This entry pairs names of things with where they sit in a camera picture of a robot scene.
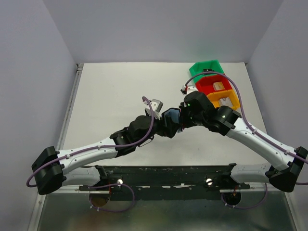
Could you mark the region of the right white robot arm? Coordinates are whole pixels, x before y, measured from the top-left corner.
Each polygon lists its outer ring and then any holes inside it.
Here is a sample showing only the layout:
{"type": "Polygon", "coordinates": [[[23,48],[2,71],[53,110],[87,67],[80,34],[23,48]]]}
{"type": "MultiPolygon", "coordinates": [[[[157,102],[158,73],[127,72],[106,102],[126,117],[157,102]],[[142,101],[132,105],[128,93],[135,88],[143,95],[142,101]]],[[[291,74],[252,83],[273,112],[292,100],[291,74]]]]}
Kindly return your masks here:
{"type": "Polygon", "coordinates": [[[193,91],[180,103],[183,128],[203,126],[209,131],[234,139],[266,160],[263,164],[236,164],[230,177],[236,183],[269,183],[290,193],[297,184],[308,151],[285,145],[248,123],[243,114],[228,106],[215,108],[204,93],[193,91]]]}

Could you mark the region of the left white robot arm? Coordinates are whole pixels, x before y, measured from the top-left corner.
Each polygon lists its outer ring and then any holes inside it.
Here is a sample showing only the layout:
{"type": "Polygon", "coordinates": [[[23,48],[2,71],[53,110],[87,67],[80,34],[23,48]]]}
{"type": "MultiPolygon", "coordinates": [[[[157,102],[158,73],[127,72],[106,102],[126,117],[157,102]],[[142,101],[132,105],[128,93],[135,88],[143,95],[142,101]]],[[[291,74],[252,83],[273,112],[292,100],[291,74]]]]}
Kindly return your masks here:
{"type": "Polygon", "coordinates": [[[127,155],[154,139],[155,135],[173,138],[180,128],[180,109],[170,108],[159,119],[140,115],[128,127],[97,143],[71,150],[43,150],[31,168],[31,178],[40,195],[50,194],[68,182],[68,175],[94,162],[127,155]]]}

